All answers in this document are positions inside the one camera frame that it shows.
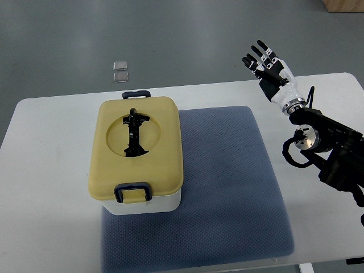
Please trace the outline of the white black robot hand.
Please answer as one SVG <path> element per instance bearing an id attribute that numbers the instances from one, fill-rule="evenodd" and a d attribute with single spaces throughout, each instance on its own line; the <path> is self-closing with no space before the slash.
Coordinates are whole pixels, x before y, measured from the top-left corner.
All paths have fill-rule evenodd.
<path id="1" fill-rule="evenodd" d="M 297 91 L 297 81 L 286 62 L 261 40 L 252 46 L 254 57 L 247 54 L 242 58 L 244 65 L 258 79 L 266 98 L 279 106 L 285 115 L 306 106 L 306 100 Z"/>

